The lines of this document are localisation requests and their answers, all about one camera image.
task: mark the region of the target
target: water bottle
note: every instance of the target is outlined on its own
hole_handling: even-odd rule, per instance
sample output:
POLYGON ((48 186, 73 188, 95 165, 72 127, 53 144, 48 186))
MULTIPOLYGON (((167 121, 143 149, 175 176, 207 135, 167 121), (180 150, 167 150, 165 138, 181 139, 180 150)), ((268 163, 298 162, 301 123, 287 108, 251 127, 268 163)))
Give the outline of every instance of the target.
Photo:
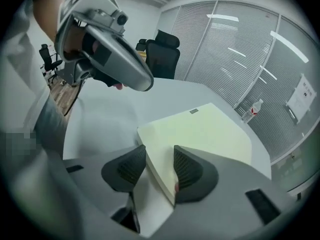
POLYGON ((241 117, 242 121, 247 124, 252 118, 254 118, 254 116, 261 109, 261 104, 263 102, 264 101, 262 99, 259 99, 259 101, 254 103, 252 107, 250 107, 250 109, 247 112, 245 112, 245 114, 241 117))

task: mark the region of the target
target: table surface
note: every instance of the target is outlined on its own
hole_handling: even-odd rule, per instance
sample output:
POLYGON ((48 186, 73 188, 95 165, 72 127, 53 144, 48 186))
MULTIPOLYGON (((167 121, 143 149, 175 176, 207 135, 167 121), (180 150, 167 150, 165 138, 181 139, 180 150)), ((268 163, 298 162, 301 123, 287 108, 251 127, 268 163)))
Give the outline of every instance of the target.
MULTIPOLYGON (((137 128, 146 123, 213 103, 249 136, 251 166, 271 179, 270 156, 253 130, 218 94, 203 84, 155 78, 146 92, 117 90, 88 79, 74 103, 64 141, 63 159, 104 154, 138 145, 137 128)), ((134 189, 141 235, 149 237, 173 207, 146 168, 134 189)))

